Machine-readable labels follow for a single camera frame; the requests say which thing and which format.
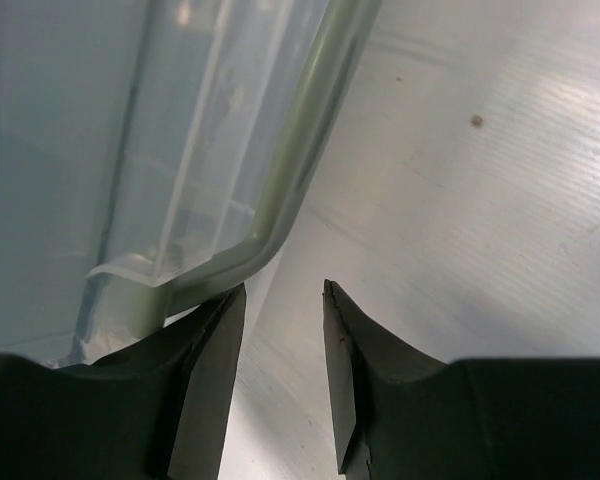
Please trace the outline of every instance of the table surface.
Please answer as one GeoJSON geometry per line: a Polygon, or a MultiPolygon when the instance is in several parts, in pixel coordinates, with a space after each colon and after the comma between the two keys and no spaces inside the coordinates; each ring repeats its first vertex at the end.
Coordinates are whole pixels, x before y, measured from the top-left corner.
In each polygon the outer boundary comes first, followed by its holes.
{"type": "Polygon", "coordinates": [[[600,0],[384,0],[248,325],[220,478],[337,478],[325,278],[445,361],[600,355],[600,0]]]}

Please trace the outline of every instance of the brown spot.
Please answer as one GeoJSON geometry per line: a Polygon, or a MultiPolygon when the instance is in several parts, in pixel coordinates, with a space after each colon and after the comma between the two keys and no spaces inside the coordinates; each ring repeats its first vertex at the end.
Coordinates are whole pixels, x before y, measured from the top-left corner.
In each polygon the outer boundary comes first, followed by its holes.
{"type": "Polygon", "coordinates": [[[474,115],[473,117],[471,117],[471,125],[473,125],[474,127],[480,128],[483,123],[484,119],[480,115],[474,115]]]}

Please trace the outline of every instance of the dark spot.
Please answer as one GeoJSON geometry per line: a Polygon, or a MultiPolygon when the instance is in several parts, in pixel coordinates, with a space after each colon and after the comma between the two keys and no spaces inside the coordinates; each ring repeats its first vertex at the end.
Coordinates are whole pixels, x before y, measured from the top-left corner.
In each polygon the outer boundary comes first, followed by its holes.
{"type": "Polygon", "coordinates": [[[480,115],[474,115],[473,117],[471,117],[471,125],[473,125],[474,127],[480,128],[482,127],[483,123],[484,119],[480,115]]]}

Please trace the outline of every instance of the transparent plastic container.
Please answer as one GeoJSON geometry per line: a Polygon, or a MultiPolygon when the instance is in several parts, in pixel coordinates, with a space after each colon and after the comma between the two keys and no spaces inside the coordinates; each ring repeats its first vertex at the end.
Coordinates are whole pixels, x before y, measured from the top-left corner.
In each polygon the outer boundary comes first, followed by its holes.
{"type": "Polygon", "coordinates": [[[244,238],[326,4],[0,2],[0,351],[62,363],[142,306],[112,278],[244,238]]]}

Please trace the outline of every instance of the clear plastic bin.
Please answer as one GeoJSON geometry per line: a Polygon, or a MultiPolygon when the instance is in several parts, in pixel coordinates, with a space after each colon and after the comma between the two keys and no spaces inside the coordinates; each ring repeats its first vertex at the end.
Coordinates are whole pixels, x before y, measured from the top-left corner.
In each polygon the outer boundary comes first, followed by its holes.
{"type": "Polygon", "coordinates": [[[0,351],[244,238],[326,4],[0,1],[0,351]]]}

